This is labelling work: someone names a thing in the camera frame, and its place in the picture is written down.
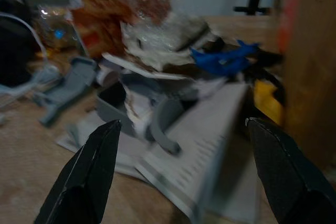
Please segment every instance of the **white cable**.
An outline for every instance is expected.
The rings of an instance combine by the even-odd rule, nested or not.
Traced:
[[[47,54],[47,50],[46,50],[45,46],[42,44],[42,42],[41,42],[40,38],[38,37],[37,33],[35,32],[35,30],[27,22],[25,22],[24,20],[12,15],[12,14],[9,14],[9,13],[0,12],[0,16],[15,19],[15,20],[21,22],[22,24],[24,24],[30,30],[31,34],[33,35],[36,42],[40,46],[45,63],[48,62],[48,54]]]
[[[33,37],[36,40],[36,43],[40,46],[41,52],[43,54],[44,62],[45,62],[43,70],[40,73],[37,74],[37,77],[35,78],[34,83],[32,83],[31,86],[28,89],[22,91],[22,93],[20,93],[18,95],[15,95],[9,101],[6,101],[5,103],[0,104],[0,109],[2,109],[5,106],[7,106],[7,105],[11,104],[12,102],[16,101],[21,96],[25,95],[27,92],[32,90],[35,86],[37,86],[39,81],[41,81],[43,79],[43,71],[47,71],[47,70],[50,70],[50,69],[53,69],[53,71],[58,71],[58,68],[56,66],[53,66],[53,65],[49,64],[48,54],[47,54],[47,50],[46,50],[45,46],[42,44],[42,42],[41,42],[40,38],[38,37],[37,33],[35,32],[35,30],[27,22],[25,22],[22,19],[14,16],[12,14],[9,14],[9,13],[0,12],[0,17],[11,18],[11,19],[17,20],[17,21],[21,22],[22,24],[24,24],[30,30],[31,34],[33,35]]]

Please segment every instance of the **blue plastic object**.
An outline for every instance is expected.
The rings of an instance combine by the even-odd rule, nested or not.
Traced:
[[[193,57],[199,68],[219,76],[233,76],[249,66],[246,58],[249,54],[254,54],[258,50],[257,43],[245,44],[238,40],[240,48],[229,52],[219,52],[215,54],[203,54],[192,49]]]

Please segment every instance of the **clutter pile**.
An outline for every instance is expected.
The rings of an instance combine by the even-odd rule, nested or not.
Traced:
[[[280,63],[280,55],[262,51],[257,43],[227,44],[205,19],[172,9],[170,0],[81,0],[76,8],[39,6],[33,23],[44,43],[36,39],[44,66],[11,87],[0,76],[0,94],[13,96],[0,108],[32,93],[32,100],[47,110],[40,123],[52,126],[92,86],[101,86],[95,110],[66,125],[59,145],[76,152],[98,126],[120,120],[116,172],[156,187],[192,223],[202,219],[208,205],[220,215],[254,222],[258,190],[253,159],[241,181],[253,186],[239,187],[231,202],[218,198],[213,189],[246,82],[266,79],[275,85],[268,95],[281,91],[278,79],[264,70]],[[69,48],[76,53],[65,57],[71,63],[63,76],[55,62]],[[241,73],[245,80],[237,81]],[[281,123],[278,116],[269,117]],[[251,195],[250,205],[239,217],[236,205],[244,194]],[[230,210],[208,204],[211,198]]]

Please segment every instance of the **crumpled plastic bag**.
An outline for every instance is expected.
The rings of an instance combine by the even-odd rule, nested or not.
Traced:
[[[170,12],[159,25],[145,18],[135,25],[122,23],[121,31],[126,52],[162,72],[167,66],[176,69],[193,65],[188,48],[202,43],[208,37],[209,27],[200,17]]]
[[[103,52],[123,56],[120,22],[133,24],[143,13],[160,22],[170,10],[169,0],[149,3],[144,0],[82,0],[83,7],[71,12],[90,56],[100,58]]]

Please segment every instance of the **white paper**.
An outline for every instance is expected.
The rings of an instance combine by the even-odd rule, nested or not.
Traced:
[[[221,77],[212,80],[199,79],[192,84],[193,89],[198,90],[198,99],[206,99],[217,92],[227,81],[227,78]]]
[[[124,104],[127,116],[133,123],[135,135],[144,140],[152,120],[153,106],[148,97],[131,91],[127,86],[124,86],[124,89],[126,92]]]
[[[137,65],[135,65],[132,62],[129,62],[127,60],[121,59],[120,57],[113,56],[109,54],[108,52],[104,52],[102,54],[104,59],[117,64],[118,66],[121,66],[123,68],[129,69],[135,73],[138,73],[144,77],[147,78],[154,78],[154,79],[164,79],[164,80],[184,80],[184,79],[190,79],[189,77],[183,76],[181,74],[170,74],[170,73],[162,73],[162,72],[149,72],[146,71]]]
[[[78,130],[78,142],[83,146],[89,135],[105,122],[99,117],[96,111],[90,112],[86,118],[76,124]],[[72,151],[77,152],[78,147],[68,134],[58,138],[57,144]],[[117,159],[115,162],[115,171],[117,173],[126,174],[145,182],[147,180],[135,169],[136,163],[150,148],[150,143],[138,140],[135,137],[120,132]]]
[[[250,142],[234,134],[207,209],[232,221],[254,224],[259,210],[259,189]]]
[[[224,85],[177,120],[166,134],[182,148],[179,156],[156,145],[136,166],[192,223],[202,220],[246,89]]]

